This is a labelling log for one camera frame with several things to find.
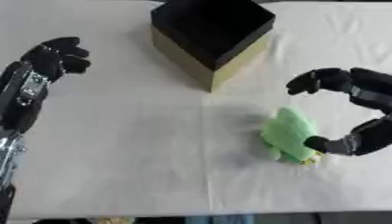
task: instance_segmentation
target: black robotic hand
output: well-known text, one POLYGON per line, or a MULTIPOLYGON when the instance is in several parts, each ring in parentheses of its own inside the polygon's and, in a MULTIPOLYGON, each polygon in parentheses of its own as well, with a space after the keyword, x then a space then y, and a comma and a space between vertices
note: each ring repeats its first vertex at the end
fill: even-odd
MULTIPOLYGON (((79 43, 80 39, 75 37, 56 38, 35 46, 22 56, 20 61, 13 62, 5 69, 0 77, 0 91, 4 92, 7 90, 6 88, 10 88, 10 83, 13 83, 12 88, 20 89, 23 82, 17 83, 13 79, 18 73, 27 73, 31 70, 35 74, 47 78, 47 83, 57 81, 64 74, 85 73, 90 66, 90 62, 86 60, 88 51, 79 48, 79 43)), ((23 103, 17 101, 16 97, 11 96, 10 98, 14 97, 14 99, 7 99, 8 105, 0 111, 2 112, 0 125, 5 130, 25 133, 37 119, 41 104, 46 96, 46 84, 39 90, 31 103, 23 105, 23 103)))
POLYGON ((369 109, 379 109, 385 116, 355 127, 338 140, 311 136, 304 145, 323 153, 362 156, 392 144, 392 76, 363 68, 344 71, 339 68, 312 70, 287 84, 290 95, 323 88, 350 95, 350 102, 369 109))
POLYGON ((340 68, 322 68, 303 73, 287 84, 290 95, 297 95, 303 92, 314 94, 321 88, 342 91, 349 83, 348 71, 340 68))

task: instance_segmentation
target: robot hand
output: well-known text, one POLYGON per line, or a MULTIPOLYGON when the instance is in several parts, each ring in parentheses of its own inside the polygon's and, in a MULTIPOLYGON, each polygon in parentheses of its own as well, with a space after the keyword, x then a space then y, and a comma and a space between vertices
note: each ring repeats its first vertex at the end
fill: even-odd
POLYGON ((287 84, 287 88, 289 89, 289 95, 297 95, 304 91, 314 94, 321 88, 332 91, 344 91, 349 83, 348 71, 340 68, 322 68, 297 76, 287 84))
POLYGON ((79 38, 56 38, 27 52, 0 76, 0 224, 7 221, 15 187, 16 157, 25 150, 23 134, 34 124, 47 86, 64 74, 83 74, 90 66, 79 38))
POLYGON ((392 76, 363 68, 324 68, 299 75, 287 88, 290 95, 313 94, 321 88, 344 92, 350 95, 350 102, 386 114, 364 122, 339 140, 311 136, 305 146, 323 153, 362 156, 392 144, 392 76))
POLYGON ((8 105, 0 105, 6 106, 3 111, 0 110, 3 118, 0 126, 3 126, 4 130, 25 133, 37 119, 41 104, 47 96, 47 84, 57 81, 64 74, 86 72, 90 66, 90 62, 86 60, 88 51, 79 48, 79 43, 79 38, 56 38, 46 41, 32 48, 19 62, 14 62, 5 69, 0 78, 0 91, 3 92, 18 73, 36 75, 31 77, 30 84, 25 82, 22 87, 20 83, 14 85, 15 89, 26 88, 27 99, 24 100, 31 101, 30 103, 21 102, 21 97, 10 96, 14 99, 6 99, 8 105))

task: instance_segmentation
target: white paper surface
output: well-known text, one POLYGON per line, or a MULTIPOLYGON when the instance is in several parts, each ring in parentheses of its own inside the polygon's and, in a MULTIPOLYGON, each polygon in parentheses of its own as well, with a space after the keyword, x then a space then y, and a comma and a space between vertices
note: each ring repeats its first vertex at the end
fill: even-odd
POLYGON ((392 150, 269 161, 258 131, 281 106, 336 138, 377 117, 347 96, 289 97, 320 67, 392 72, 392 4, 271 3, 267 51, 208 94, 151 45, 159 3, 3 0, 0 65, 38 42, 80 36, 93 66, 66 77, 27 137, 12 218, 392 209, 392 150))

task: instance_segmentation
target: plush turtle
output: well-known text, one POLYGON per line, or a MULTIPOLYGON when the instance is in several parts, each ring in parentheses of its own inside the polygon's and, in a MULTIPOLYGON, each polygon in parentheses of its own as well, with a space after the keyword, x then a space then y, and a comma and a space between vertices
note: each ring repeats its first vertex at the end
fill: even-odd
POLYGON ((261 133, 275 160, 301 165, 316 163, 320 157, 319 152, 304 146, 311 136, 316 136, 313 123, 293 108, 280 108, 276 117, 263 124, 261 133))

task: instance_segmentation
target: cardboard box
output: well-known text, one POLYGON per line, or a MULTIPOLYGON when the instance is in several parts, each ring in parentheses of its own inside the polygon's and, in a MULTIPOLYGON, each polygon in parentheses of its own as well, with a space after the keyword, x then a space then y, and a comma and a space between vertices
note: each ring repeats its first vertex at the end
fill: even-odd
POLYGON ((154 46, 213 91, 266 46, 275 15, 251 0, 171 0, 151 21, 154 46))

